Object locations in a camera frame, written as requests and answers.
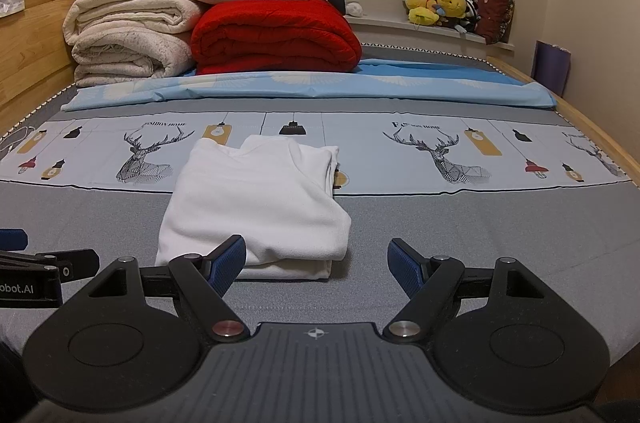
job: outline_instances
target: wooden bed rail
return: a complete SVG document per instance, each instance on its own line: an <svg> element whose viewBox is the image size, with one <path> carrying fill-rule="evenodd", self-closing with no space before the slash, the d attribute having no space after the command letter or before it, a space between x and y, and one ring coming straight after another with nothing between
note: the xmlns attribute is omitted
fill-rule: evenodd
<svg viewBox="0 0 640 423"><path fill-rule="evenodd" d="M62 22L74 1L24 0L24 11L0 18L0 136L73 82Z"/></svg>
<svg viewBox="0 0 640 423"><path fill-rule="evenodd" d="M525 83L534 81L524 72L521 72L515 67L511 67L507 62L503 62L499 58L488 56L487 62L493 64L503 73L508 74L516 80ZM574 125L575 128L580 130L585 136L600 147L600 149L602 149L620 168L626 172L626 175L628 175L637 186L640 186L640 164L638 164L633 156L573 105L570 105L564 101L564 99L556 96L555 94L554 97L558 100L556 111L558 111L565 120Z"/></svg>

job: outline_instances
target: window sill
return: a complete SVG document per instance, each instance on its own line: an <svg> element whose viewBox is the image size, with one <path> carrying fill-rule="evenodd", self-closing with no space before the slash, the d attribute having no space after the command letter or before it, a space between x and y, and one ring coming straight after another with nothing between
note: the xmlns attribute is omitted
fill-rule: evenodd
<svg viewBox="0 0 640 423"><path fill-rule="evenodd" d="M361 2L365 15L362 18L346 16L350 24L363 26L377 26L396 30L419 31L427 35L437 35L441 37L459 38L467 42L486 45L486 41L479 35L473 33L462 34L455 29L440 26L419 26L411 24L406 17L404 6L399 0L364 0ZM506 51L514 51L513 44L498 42L491 44L492 47Z"/></svg>

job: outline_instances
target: gray bed sheet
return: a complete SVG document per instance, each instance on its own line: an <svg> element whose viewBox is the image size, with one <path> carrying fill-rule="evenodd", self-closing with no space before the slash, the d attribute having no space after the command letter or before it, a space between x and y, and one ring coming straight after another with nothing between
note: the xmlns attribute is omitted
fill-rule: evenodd
<svg viewBox="0 0 640 423"><path fill-rule="evenodd" d="M487 63L419 50L365 46L364 57ZM399 99L199 99L57 113L69 89L25 124L53 120L195 111L412 112L566 125L556 113L503 106ZM92 247L107 266L132 255L153 265L170 194L80 190L0 182L0 224L24 228L30 253ZM386 246L402 237L425 256L447 254L467 266L492 267L498 257L521 260L603 334L612 361L640 341L640 191L631 182L530 190L459 192L441 196L337 197L351 215L346 258L327 281L238 281L225 300L254 329L261 321L383 327L407 301L386 268ZM87 281L63 285L68 299ZM168 299L148 303L175 312ZM480 307L465 301L462 311ZM20 351L52 310L0 309L0 339Z"/></svg>

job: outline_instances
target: deer print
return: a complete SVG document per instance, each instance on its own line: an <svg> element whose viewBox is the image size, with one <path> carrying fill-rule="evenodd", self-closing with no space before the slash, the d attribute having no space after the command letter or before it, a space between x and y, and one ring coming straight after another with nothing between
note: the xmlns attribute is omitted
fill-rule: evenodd
<svg viewBox="0 0 640 423"><path fill-rule="evenodd" d="M401 129L402 127L396 130L393 136L389 136L386 132L383 132L383 134L396 143L414 146L420 151L429 152L438 172L440 172L442 177L449 181L449 183L481 184L486 183L491 177L491 174L486 168L458 165L446 158L446 154L449 153L449 147L457 145L460 141L460 136L456 136L456 138L453 139L449 134L445 134L442 130L438 129L440 134L446 136L447 141L445 142L438 138L438 144L435 148L431 148L424 141L415 140L413 135L409 135L409 141L398 137Z"/></svg>
<svg viewBox="0 0 640 423"><path fill-rule="evenodd" d="M602 150L600 150L598 147L591 145L591 150L589 150L579 145L576 145L573 139L570 139L569 141L566 141L566 142L569 143L569 145L571 145L572 147L575 147L580 150L584 150L585 152L587 152L588 155L596 158L614 176L618 177L622 175L622 173L620 172L617 166L615 166L613 163L609 163L608 161L604 161L604 157L602 156Z"/></svg>
<svg viewBox="0 0 640 423"><path fill-rule="evenodd" d="M164 136L162 141L153 143L148 147L142 147L140 145L140 134L137 138L133 135L140 129L133 131L131 134L124 135L124 141L131 145L130 151L133 155L122 166L120 171L116 174L116 179L122 183L158 183L158 181L169 177L174 173L174 169L171 165L154 165L153 163L146 163L145 157L151 152L155 152L161 148L162 145L169 145L170 143L178 143L183 139L188 138L194 131L186 134L182 132L180 127L178 129L178 135L169 139L169 135Z"/></svg>

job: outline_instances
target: light blue folded blanket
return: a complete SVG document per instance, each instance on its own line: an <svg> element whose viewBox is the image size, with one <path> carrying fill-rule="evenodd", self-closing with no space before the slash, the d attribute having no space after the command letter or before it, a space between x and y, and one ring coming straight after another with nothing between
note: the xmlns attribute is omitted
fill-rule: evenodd
<svg viewBox="0 0 640 423"><path fill-rule="evenodd" d="M394 60L363 60L353 73L274 70L144 79L78 90L62 110L191 98L408 98L548 108L539 83L499 72Z"/></svg>

